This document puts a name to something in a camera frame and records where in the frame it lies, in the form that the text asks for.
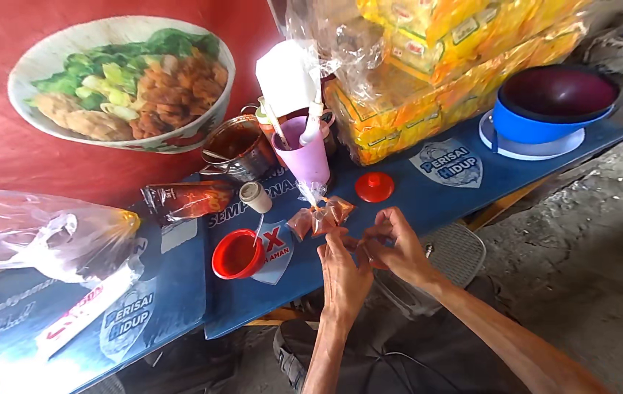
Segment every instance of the hand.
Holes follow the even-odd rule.
[[[380,268],[385,265],[396,276],[414,286],[421,287],[440,276],[428,262],[419,237],[399,208],[377,212],[374,226],[365,230],[362,238],[361,243],[365,244],[372,264]],[[384,246],[387,239],[394,241],[394,247]]]
[[[327,243],[316,249],[323,269],[324,307],[321,316],[337,322],[346,334],[358,317],[374,279],[368,256],[361,247],[356,250],[358,266],[355,266],[346,248],[355,250],[358,241],[347,237],[347,233],[347,228],[332,229],[326,234]]]

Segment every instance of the table leg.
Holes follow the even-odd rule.
[[[498,217],[503,211],[509,209],[511,205],[515,204],[521,198],[524,198],[526,195],[528,195],[528,193],[532,192],[535,188],[545,183],[545,181],[549,178],[550,177],[544,177],[543,179],[537,180],[521,189],[518,189],[513,193],[510,193],[508,196],[502,197],[499,200],[495,201],[490,206],[483,209],[476,218],[468,223],[467,228],[472,231],[476,231],[488,225],[492,220],[496,219],[496,217]]]
[[[293,319],[303,319],[307,322],[318,321],[318,317],[309,315],[308,313],[300,312],[296,309],[281,307],[260,316],[246,325],[280,325],[282,322]]]

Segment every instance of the purple plastic cup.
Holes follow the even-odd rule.
[[[316,137],[306,147],[302,147],[299,145],[299,136],[307,127],[306,116],[292,118],[282,123],[280,127],[291,150],[286,151],[282,148],[282,141],[277,134],[272,138],[272,148],[287,164],[297,180],[305,183],[327,183],[331,172],[328,169],[328,159],[326,158],[321,131],[319,130]]]

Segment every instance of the sauce pot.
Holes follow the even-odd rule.
[[[255,115],[223,122],[204,141],[202,175],[228,175],[240,182],[261,180],[277,166],[275,153]]]

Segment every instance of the red plastic lid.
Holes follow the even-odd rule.
[[[355,183],[355,192],[367,202],[385,201],[394,192],[394,180],[385,173],[367,173]]]
[[[212,270],[221,279],[247,278],[265,264],[263,242],[248,228],[232,231],[219,241],[212,255]]]

